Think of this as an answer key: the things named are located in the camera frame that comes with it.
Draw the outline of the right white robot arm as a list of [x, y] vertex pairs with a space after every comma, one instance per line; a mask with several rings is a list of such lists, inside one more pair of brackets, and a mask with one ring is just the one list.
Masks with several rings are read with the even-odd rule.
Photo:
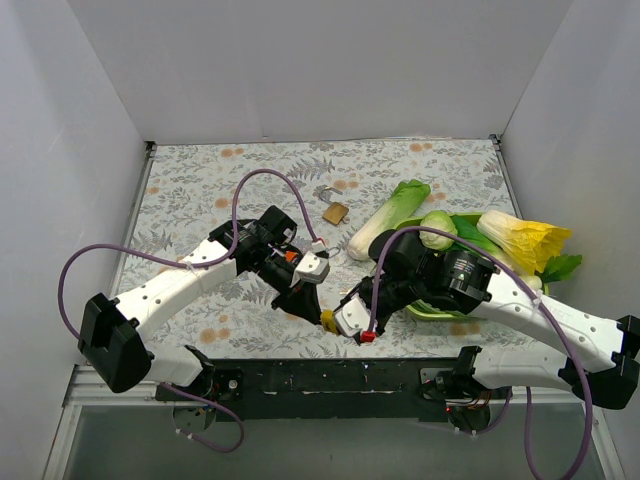
[[342, 335], [371, 342], [394, 313], [423, 301], [500, 323], [538, 343], [526, 352], [466, 346], [451, 369], [427, 381], [428, 393], [453, 399], [504, 387], [542, 387], [621, 410], [639, 386], [634, 316], [611, 320], [584, 313], [532, 290], [501, 263], [465, 250], [426, 248], [413, 227], [379, 235], [370, 256], [374, 275], [363, 278], [335, 311]]

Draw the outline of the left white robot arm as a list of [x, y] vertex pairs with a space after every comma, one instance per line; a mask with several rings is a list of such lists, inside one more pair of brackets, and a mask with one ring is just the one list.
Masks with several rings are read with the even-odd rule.
[[211, 361], [193, 346], [152, 343], [156, 330], [215, 287], [250, 272], [277, 293], [271, 306], [317, 325], [317, 287], [327, 277], [329, 255], [322, 240], [308, 251], [293, 246], [296, 223], [275, 206], [258, 219], [228, 221], [186, 258], [143, 285], [113, 299], [103, 294], [85, 306], [78, 348], [114, 393], [143, 381], [171, 383], [193, 400], [213, 386]]

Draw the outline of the yellow padlock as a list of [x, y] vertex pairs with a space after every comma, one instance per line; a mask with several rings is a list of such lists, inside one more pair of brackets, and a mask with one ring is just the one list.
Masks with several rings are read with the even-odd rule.
[[325, 331], [336, 335], [340, 334], [336, 326], [334, 312], [332, 310], [323, 310], [320, 315], [320, 321]]

